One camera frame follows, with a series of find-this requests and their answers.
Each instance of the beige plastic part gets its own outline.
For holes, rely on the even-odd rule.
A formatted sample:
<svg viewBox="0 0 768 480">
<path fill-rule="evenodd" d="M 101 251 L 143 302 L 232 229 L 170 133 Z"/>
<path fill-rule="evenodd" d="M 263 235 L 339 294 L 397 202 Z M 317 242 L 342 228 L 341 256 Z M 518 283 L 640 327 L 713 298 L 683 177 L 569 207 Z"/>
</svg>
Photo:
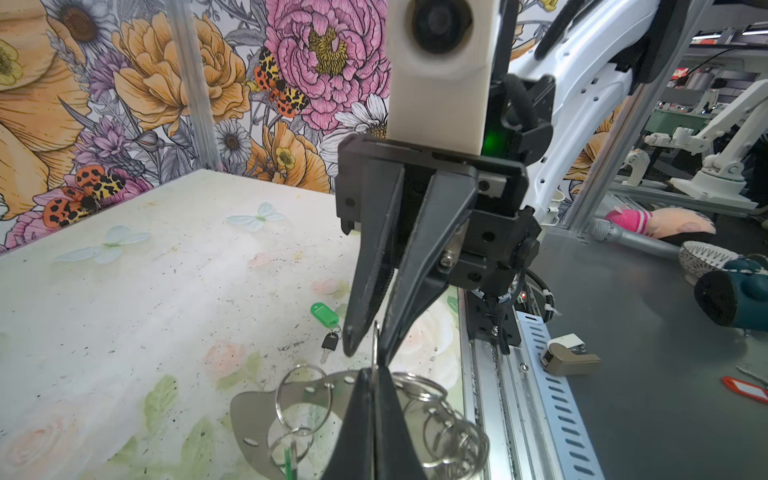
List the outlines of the beige plastic part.
<svg viewBox="0 0 768 480">
<path fill-rule="evenodd" d="M 584 375 L 600 368 L 600 357 L 592 353 L 576 355 L 559 343 L 552 343 L 541 358 L 544 370 L 555 376 Z"/>
<path fill-rule="evenodd" d="M 386 52 L 392 64 L 387 138 L 480 154 L 498 0 L 466 0 L 472 27 L 465 43 L 443 55 L 413 40 L 412 0 L 389 0 Z"/>
</svg>

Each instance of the camera module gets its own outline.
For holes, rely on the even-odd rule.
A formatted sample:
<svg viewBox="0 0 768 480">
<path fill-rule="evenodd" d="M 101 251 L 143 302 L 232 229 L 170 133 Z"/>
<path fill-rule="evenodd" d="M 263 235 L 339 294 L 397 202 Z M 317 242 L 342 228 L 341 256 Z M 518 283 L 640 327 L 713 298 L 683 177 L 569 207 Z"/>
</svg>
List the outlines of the camera module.
<svg viewBox="0 0 768 480">
<path fill-rule="evenodd" d="M 457 48 L 472 26 L 472 10 L 465 0 L 415 0 L 412 34 L 416 44 L 435 54 Z"/>
</svg>

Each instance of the screw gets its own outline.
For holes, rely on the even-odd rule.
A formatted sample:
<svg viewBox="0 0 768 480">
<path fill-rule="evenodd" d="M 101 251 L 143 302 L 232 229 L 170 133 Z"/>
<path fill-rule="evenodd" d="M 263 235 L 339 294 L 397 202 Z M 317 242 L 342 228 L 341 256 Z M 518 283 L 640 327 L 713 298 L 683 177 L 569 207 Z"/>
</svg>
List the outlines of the screw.
<svg viewBox="0 0 768 480">
<path fill-rule="evenodd" d="M 443 252 L 440 266 L 443 268 L 451 268 L 453 266 L 453 255 L 450 252 Z"/>
</svg>

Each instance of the white tabletop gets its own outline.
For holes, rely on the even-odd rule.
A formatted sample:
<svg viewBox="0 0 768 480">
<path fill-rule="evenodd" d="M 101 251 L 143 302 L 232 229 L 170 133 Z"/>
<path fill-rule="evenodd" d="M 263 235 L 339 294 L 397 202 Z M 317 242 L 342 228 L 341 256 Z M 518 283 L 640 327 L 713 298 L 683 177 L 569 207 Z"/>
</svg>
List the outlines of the white tabletop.
<svg viewBox="0 0 768 480">
<path fill-rule="evenodd" d="M 254 233 L 225 220 L 265 202 L 285 219 Z M 117 226 L 150 236 L 104 246 L 129 238 L 105 240 Z M 110 251 L 54 261 L 86 247 Z M 310 306 L 343 311 L 358 249 L 333 196 L 201 170 L 0 257 L 0 478 L 261 478 L 230 400 L 319 364 L 329 330 Z M 417 320 L 391 370 L 440 382 L 461 408 L 455 295 Z M 339 344 L 323 368 L 358 369 L 369 350 Z M 327 462 L 323 438 L 304 471 Z"/>
</svg>

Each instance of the plush toy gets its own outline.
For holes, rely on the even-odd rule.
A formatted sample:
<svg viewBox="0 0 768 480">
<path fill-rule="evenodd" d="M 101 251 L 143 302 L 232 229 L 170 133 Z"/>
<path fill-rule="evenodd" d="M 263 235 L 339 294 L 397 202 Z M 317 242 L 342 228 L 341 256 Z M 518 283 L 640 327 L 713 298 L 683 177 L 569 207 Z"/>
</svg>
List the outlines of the plush toy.
<svg viewBox="0 0 768 480">
<path fill-rule="evenodd" d="M 712 220 L 684 208 L 660 208 L 646 212 L 617 207 L 605 216 L 605 220 L 610 220 L 630 232 L 641 233 L 673 245 L 681 245 L 688 240 L 707 242 L 715 234 Z"/>
</svg>

